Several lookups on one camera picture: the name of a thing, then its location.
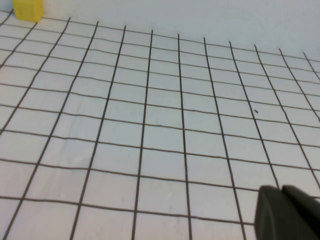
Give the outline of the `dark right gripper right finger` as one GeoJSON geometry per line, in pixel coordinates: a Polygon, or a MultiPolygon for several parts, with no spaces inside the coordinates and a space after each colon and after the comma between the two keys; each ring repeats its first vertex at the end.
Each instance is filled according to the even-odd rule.
{"type": "Polygon", "coordinates": [[[320,224],[320,203],[317,200],[293,185],[284,185],[282,192],[309,225],[320,224]]]}

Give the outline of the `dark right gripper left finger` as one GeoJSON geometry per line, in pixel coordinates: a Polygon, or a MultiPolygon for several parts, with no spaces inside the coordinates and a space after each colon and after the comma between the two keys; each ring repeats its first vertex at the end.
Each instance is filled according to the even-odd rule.
{"type": "Polygon", "coordinates": [[[309,225],[282,189],[261,186],[254,218],[258,240],[318,240],[320,225],[309,225]]]}

